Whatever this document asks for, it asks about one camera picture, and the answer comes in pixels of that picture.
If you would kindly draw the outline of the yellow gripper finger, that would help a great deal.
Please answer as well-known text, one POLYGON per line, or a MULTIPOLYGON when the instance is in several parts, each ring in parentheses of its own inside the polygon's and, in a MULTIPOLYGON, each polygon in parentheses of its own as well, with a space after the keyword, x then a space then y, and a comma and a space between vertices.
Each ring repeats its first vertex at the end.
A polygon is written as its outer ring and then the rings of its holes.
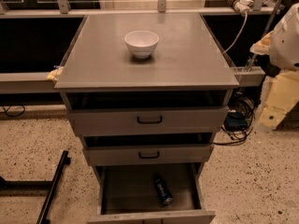
POLYGON ((298 102, 298 72, 287 71, 266 77, 257 111, 257 126, 264 131, 275 130, 298 102))
POLYGON ((250 47, 250 52, 257 54, 257 55, 269 55, 270 48, 271 48, 271 41, 272 41, 273 32, 269 32, 264 35, 259 41, 254 43, 250 47))

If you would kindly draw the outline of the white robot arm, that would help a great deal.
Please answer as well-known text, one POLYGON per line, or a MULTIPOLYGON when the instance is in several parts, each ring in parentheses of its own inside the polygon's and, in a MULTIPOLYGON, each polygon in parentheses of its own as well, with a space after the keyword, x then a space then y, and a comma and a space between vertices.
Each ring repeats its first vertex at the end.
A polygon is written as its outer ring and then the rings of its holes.
POLYGON ((280 69, 275 77, 266 77, 257 109, 256 127, 272 131, 299 102, 299 4, 291 6, 275 28, 250 51, 268 55, 280 69))

